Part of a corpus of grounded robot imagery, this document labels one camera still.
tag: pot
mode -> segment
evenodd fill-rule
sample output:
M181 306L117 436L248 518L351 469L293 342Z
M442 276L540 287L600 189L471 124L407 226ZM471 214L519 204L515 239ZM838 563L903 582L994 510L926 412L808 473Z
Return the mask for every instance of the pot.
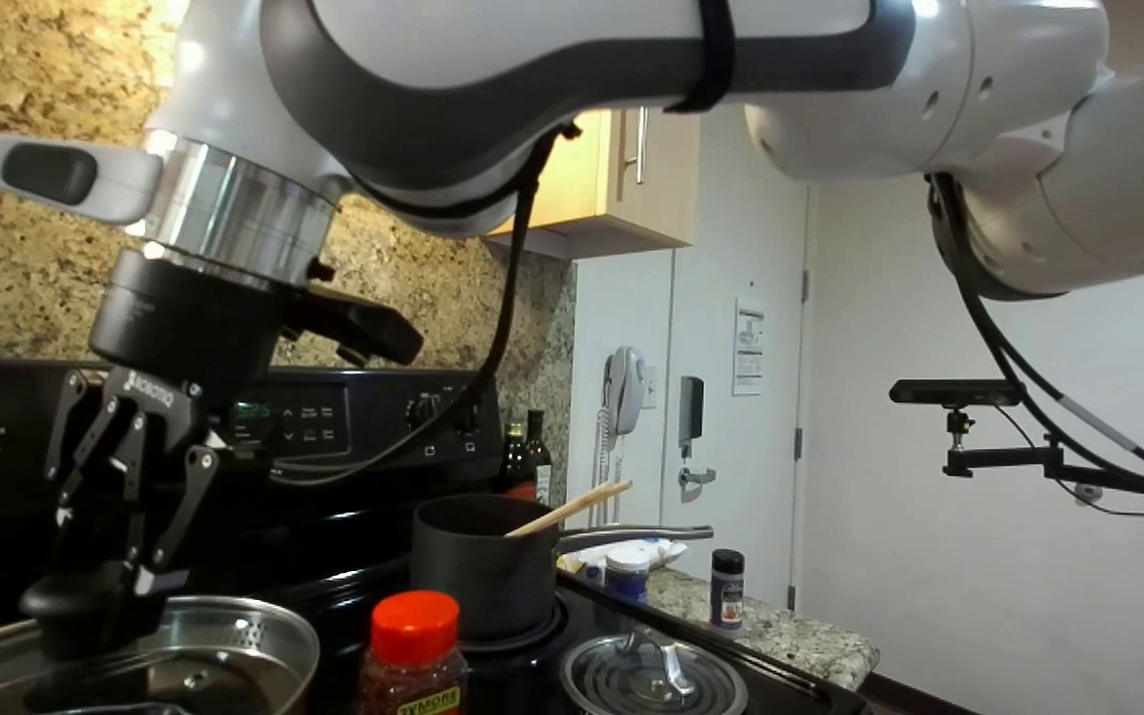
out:
M301 616L238 596L174 596L160 631L80 665L25 619L0 628L0 715L286 715L319 657Z
M442 587L461 606L465 647L532 643L556 628L556 555L610 541L711 541L707 524L616 524L575 534L503 534L543 518L535 500L501 492L470 492L426 500L415 512L408 575L421 587Z

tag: kitchen counter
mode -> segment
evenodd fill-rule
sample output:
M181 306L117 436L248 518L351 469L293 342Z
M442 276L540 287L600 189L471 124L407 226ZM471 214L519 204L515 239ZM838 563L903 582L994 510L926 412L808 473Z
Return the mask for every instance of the kitchen counter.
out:
M707 624L707 582L659 567L649 575L649 606ZM833 624L797 619L785 610L756 606L747 600L747 619L740 631L732 631L736 643L763 651L769 661L783 661L813 679L838 684L847 693L859 693L861 679L877 668L877 647L859 639L854 631L841 631Z

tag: jar label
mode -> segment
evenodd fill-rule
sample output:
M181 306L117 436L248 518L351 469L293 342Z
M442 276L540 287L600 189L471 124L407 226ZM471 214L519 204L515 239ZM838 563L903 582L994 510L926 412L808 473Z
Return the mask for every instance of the jar label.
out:
M461 689L444 689L426 700L400 702L396 715L461 715Z

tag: robotic arm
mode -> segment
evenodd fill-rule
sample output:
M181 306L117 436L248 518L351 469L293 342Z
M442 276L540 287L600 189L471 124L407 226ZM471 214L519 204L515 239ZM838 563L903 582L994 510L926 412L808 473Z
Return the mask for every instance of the robotic arm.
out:
M204 467L215 387L281 333L408 361L393 310L319 289L335 198L485 235L589 108L736 99L796 179L940 175L940 253L994 300L1144 276L1144 77L1104 51L1099 0L199 0L142 150L0 134L0 190L142 239L91 329L119 366L91 400L126 412L54 436L64 469L119 467L140 412L171 434L147 452Z

